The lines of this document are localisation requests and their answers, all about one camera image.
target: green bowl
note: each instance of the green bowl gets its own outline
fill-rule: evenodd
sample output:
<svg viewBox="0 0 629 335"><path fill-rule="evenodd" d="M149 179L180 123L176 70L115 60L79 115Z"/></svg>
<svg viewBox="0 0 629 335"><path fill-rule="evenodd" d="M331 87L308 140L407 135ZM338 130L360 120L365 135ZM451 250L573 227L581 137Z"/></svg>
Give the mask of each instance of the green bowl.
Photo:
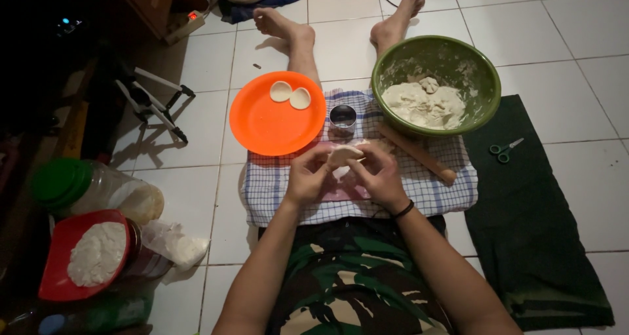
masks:
<svg viewBox="0 0 629 335"><path fill-rule="evenodd" d="M452 130L432 130L405 121L382 100L389 86L433 77L440 86L460 90L466 112L461 125ZM500 79L496 68L479 50L447 36L426 35L393 45L375 63L371 75L373 96L385 121L411 136L447 137L462 135L483 126L500 104Z"/></svg>

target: green scissors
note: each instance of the green scissors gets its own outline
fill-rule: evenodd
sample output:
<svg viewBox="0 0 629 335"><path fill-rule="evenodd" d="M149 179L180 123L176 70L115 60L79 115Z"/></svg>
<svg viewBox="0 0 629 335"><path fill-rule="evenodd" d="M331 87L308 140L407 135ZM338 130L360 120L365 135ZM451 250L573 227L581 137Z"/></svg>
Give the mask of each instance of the green scissors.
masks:
<svg viewBox="0 0 629 335"><path fill-rule="evenodd" d="M524 138L520 138L512 144L503 147L492 145L489 147L489 151L491 154L498 155L498 162L506 164L509 162L509 152L511 152L511 149L520 144L520 142L522 142L523 140Z"/></svg>

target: foot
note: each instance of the foot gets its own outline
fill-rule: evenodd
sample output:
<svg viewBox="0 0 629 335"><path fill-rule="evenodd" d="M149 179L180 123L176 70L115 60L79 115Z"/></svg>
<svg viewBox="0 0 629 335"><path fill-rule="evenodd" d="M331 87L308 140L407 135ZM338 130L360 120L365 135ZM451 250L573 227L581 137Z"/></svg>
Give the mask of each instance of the foot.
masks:
<svg viewBox="0 0 629 335"><path fill-rule="evenodd" d="M411 18L420 12L425 3L426 0L402 0L392 16L373 26L371 41L393 45L404 39Z"/></svg>
<svg viewBox="0 0 629 335"><path fill-rule="evenodd" d="M254 21L264 35L285 39L289 44L295 41L315 43L315 30L310 25L297 24L273 8L254 9Z"/></svg>

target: person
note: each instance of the person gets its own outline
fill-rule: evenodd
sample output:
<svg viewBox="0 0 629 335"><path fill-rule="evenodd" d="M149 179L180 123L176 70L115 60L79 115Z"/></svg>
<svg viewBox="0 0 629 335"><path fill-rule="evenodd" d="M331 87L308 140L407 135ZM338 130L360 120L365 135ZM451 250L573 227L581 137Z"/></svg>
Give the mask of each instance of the person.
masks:
<svg viewBox="0 0 629 335"><path fill-rule="evenodd" d="M404 38L425 0L402 0L376 24L378 56ZM256 9L263 34L286 39L288 70L321 85L314 30L270 8ZM483 277L412 207L392 155L358 146L348 160L374 202L395 219L347 217L300 226L336 168L329 146L291 163L289 184L269 226L227 294L213 334L522 334Z"/></svg>

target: forearm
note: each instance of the forearm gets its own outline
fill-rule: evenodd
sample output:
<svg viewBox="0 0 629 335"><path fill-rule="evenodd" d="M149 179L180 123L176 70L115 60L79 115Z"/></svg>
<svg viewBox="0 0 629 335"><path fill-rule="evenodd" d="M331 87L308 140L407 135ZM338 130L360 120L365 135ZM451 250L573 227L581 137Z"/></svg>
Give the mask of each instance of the forearm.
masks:
<svg viewBox="0 0 629 335"><path fill-rule="evenodd" d="M236 275L213 334L264 332L286 271L299 222L298 212L296 204L282 201Z"/></svg>
<svg viewBox="0 0 629 335"><path fill-rule="evenodd" d="M495 292L416 208L398 218L413 260L463 334L521 334Z"/></svg>

